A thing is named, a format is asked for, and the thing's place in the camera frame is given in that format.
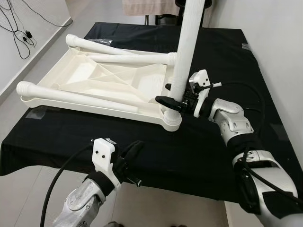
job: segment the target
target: floor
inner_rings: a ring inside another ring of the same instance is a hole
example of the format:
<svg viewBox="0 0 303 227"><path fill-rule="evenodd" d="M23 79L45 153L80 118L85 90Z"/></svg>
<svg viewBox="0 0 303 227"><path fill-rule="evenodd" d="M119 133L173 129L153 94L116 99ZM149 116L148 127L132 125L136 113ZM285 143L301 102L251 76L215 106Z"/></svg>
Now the floor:
<svg viewBox="0 0 303 227"><path fill-rule="evenodd" d="M123 15L121 0L67 0L72 26L59 37L48 52L24 79L37 83L67 51L68 33L84 37L96 21L144 24L144 17ZM0 142L7 136L26 111L14 91L0 106ZM49 184L57 169L31 166L0 177L0 226L39 226L41 209ZM83 181L85 175L64 171L59 178L47 209L45 226L52 226L61 212L66 196ZM223 201L214 201L166 190L140 187L124 183L118 194L111 193L100 208L92 227L102 227L111 220L125 227L226 227Z"/></svg>

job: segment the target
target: power adapter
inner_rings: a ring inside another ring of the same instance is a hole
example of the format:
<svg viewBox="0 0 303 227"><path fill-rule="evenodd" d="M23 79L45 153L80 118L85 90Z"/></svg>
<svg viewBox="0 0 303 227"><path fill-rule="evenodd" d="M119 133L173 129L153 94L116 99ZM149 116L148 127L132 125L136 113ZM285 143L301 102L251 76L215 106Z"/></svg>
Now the power adapter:
<svg viewBox="0 0 303 227"><path fill-rule="evenodd" d="M25 34L27 35L28 38L32 38L32 34L30 33L30 31L25 31Z"/></svg>

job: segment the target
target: black cable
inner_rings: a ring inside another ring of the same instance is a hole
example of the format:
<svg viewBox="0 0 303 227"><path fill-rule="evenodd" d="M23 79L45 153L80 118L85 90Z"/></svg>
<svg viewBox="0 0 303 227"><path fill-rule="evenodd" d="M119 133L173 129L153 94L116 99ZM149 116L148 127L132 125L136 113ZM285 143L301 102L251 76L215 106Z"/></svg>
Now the black cable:
<svg viewBox="0 0 303 227"><path fill-rule="evenodd" d="M255 109L255 108L249 108L250 110L255 110L255 111L260 111L262 114L262 118L260 121L260 127L259 127L259 131L261 130L261 127L263 126L264 123L264 119L265 119L265 100L263 98L263 96L261 95L261 93L252 85L252 84L248 84L242 81L230 81L230 82L222 82L222 85L228 85L228 84L233 84L233 85L243 85L248 87L250 90L252 90L259 98L259 101L261 102L261 110ZM262 183L264 183L265 185L267 185L268 187L274 189L276 192L280 193L281 195L286 196L287 198L299 203L299 204L303 204L303 201L299 198L296 198L295 196L285 192L284 190L280 189L279 187L275 186L274 184L272 184L271 182L265 180L263 177L261 177L260 175L258 175L257 173L255 173L248 165L247 163L247 155L249 152L249 147L246 147L243 153L243 165L244 168L255 178L257 178L258 180L260 180Z"/></svg>
<svg viewBox="0 0 303 227"><path fill-rule="evenodd" d="M53 178L53 181L52 181L51 185L49 186L49 188L47 190L47 193L46 193L46 196L45 196L45 200L44 200L44 204L43 204L43 208L42 208L42 214L41 214L40 227L44 227L47 204L48 204L49 199L51 197L51 193L52 193L53 187L55 186L55 184L56 184L58 178L60 177L61 173L63 172L63 170L65 169L65 167L67 166L67 164L69 164L69 162L73 158L75 158L77 155L79 155L80 153L86 151L87 149L89 149L91 147L92 147L92 145L89 144L89 145L85 146L84 148L82 148L81 150L79 150L76 153L74 153L72 156L70 156L70 158L61 166L61 168L57 172L56 176Z"/></svg>
<svg viewBox="0 0 303 227"><path fill-rule="evenodd" d="M17 13L15 12L15 8L14 8L14 6L13 6L13 4L10 2L10 7L11 7L11 9L12 9L12 11L14 12L14 14L16 15L16 17L18 18L18 20L19 20L19 22L20 22L20 24L22 25L22 27L23 27L23 30L25 31L25 28L24 28L24 24L22 23L22 21L20 20L20 18L18 17L18 15L17 15Z"/></svg>
<svg viewBox="0 0 303 227"><path fill-rule="evenodd" d="M247 163L247 155L249 152L249 147L246 147L243 153L243 160L242 163L244 165L244 168L255 178L257 178L258 180L260 180L262 183L264 183L265 185L267 185L268 187L274 189L276 192L280 193L283 196L286 196L287 198L291 199L294 202L297 202L299 204L303 204L303 201L293 195L291 195L290 193L285 192L284 190L280 189L279 187L275 186L274 184L272 184L271 182L265 180L263 177L261 177L260 175L258 175L257 173L255 173L248 165Z"/></svg>
<svg viewBox="0 0 303 227"><path fill-rule="evenodd" d="M251 111L258 112L258 113L260 113L260 114L262 113L261 110L259 110L259 109L257 109L257 108L244 107L243 110L251 110Z"/></svg>
<svg viewBox="0 0 303 227"><path fill-rule="evenodd" d="M29 39L29 38L26 39L25 42L26 42L28 45L35 46L34 42L33 42L31 39Z"/></svg>
<svg viewBox="0 0 303 227"><path fill-rule="evenodd" d="M10 2L9 0L7 0L7 2L8 2L8 5L10 6L10 9L12 9L12 4L11 4L11 2ZM13 16L13 19L14 19L14 21L15 21L15 24L16 24L16 30L13 29L13 26L12 26L11 22L9 21L9 18L8 18L7 15L3 12L2 8L3 8L3 7L0 7L0 11L3 13L3 15L4 15L5 18L6 18L6 20L8 21L11 30L9 30L9 29L3 27L2 25L0 25L0 27L2 27L2 28L4 28L5 30L7 30L7 31L13 33L13 39L14 39L15 45L16 45L16 47L17 47L17 50L18 50L18 53L19 53L20 58L21 58L21 59L27 59L27 58L30 56L30 49L29 49L29 47L27 46L27 44L26 44L25 42L23 42L22 40L20 40L20 39L18 38L18 36L16 35L16 33L17 33L17 32L21 32L21 33L23 33L24 35L26 35L26 34L25 34L24 32L22 32L22 31L18 30L18 24L17 24L17 22L16 22L16 20L15 20L15 17L14 17L14 14L13 14L12 10L10 10L10 12L11 12L11 14L12 14L12 16ZM19 49L18 44L17 44L17 41L16 41L16 38L17 38L21 43L23 43L24 46L27 48L27 50L28 50L28 55L27 55L26 57L22 57L21 52L20 52L20 49Z"/></svg>
<svg viewBox="0 0 303 227"><path fill-rule="evenodd" d="M8 3L8 5L9 5L9 9L7 9L7 8L3 7L2 5L0 5L0 7L1 7L2 9L5 9L5 10L11 10L11 8L12 8L12 6L11 6L11 2L9 2L9 3Z"/></svg>
<svg viewBox="0 0 303 227"><path fill-rule="evenodd" d="M36 45L37 45L37 40L36 40L34 37L32 37L32 39L35 41L34 48L36 48Z"/></svg>
<svg viewBox="0 0 303 227"><path fill-rule="evenodd" d="M45 20L46 22L48 22L48 23L50 23L50 24L52 24L52 25L54 25L54 26L56 26L56 27L68 27L68 26L71 25L72 22L73 22L73 21L71 21L68 25L62 25L62 26L61 26L61 25L56 25L56 24L54 24L53 22L50 22L49 20L45 19L40 13L34 11L34 10L27 4L26 1L24 1L24 0L21 0L21 1L24 2L24 4L26 4L26 5L30 8L31 11L33 11L34 13L36 13L36 14L38 14L40 17L42 17L43 20Z"/></svg>

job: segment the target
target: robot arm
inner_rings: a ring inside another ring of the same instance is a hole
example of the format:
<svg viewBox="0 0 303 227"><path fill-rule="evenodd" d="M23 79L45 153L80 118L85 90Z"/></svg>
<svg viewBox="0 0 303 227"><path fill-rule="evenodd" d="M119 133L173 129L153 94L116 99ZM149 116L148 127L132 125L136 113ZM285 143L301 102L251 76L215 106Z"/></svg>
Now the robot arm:
<svg viewBox="0 0 303 227"><path fill-rule="evenodd" d="M63 210L55 220L54 227L89 227L106 197L118 191L123 181L140 186L141 181L128 171L128 164L142 148L137 141L119 153L111 139L94 140L92 161L96 171L90 173L82 185L72 191L64 201Z"/></svg>
<svg viewBox="0 0 303 227"><path fill-rule="evenodd" d="M206 70L195 73L190 79L191 91L185 93L181 103L165 96L156 97L160 104L187 112L195 117L202 115L216 123L231 158L241 207L254 213L266 227L300 227L303 224L303 209L298 203L275 191L260 178L298 197L296 187L286 171L265 151L254 132L244 110L236 103L208 98L211 84ZM243 157L247 152L246 165Z"/></svg>

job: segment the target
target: black tablecloth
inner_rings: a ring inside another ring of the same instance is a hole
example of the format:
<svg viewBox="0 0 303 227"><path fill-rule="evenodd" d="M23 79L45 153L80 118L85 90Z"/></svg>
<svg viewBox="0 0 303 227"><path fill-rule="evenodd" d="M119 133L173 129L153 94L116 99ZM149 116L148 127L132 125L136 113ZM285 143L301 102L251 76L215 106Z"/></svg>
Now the black tablecloth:
<svg viewBox="0 0 303 227"><path fill-rule="evenodd" d="M125 49L175 52L179 34L177 26L96 23L85 38L111 39L111 46ZM302 170L246 43L238 29L200 30L190 74L207 69L213 83L242 80L258 87L266 101L263 145L302 193ZM257 97L244 87L212 89L209 96L259 108ZM60 167L92 138L111 138L120 148L143 140L144 149L130 167L143 185L216 200L238 200L231 157L217 125L206 119L184 115L180 129L168 132L156 124L56 108L48 108L40 120L27 118L31 111L24 114L2 143L2 175L32 165ZM246 116L257 127L259 113L246 111ZM92 171L91 152L81 154L67 169Z"/></svg>

